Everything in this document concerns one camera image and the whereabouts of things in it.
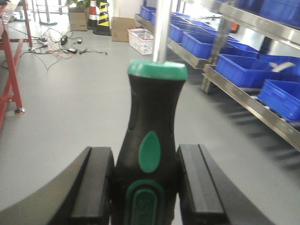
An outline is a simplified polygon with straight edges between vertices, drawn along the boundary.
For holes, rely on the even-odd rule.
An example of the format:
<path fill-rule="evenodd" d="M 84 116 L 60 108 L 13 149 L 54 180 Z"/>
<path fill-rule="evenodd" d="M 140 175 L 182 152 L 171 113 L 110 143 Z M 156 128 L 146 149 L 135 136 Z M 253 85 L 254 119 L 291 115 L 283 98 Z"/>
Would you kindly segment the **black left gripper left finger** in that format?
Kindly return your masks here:
<path fill-rule="evenodd" d="M 87 147 L 58 176 L 0 212 L 2 225 L 107 225 L 114 160 L 109 147 Z"/>

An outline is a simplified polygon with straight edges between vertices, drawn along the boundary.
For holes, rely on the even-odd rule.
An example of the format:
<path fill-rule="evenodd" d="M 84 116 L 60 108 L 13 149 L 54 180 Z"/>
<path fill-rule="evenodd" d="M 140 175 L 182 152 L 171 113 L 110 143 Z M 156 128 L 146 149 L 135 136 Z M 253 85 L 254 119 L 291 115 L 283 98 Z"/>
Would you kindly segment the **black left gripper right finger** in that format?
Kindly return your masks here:
<path fill-rule="evenodd" d="M 180 212 L 184 225 L 271 225 L 225 175 L 204 145 L 180 144 Z"/>

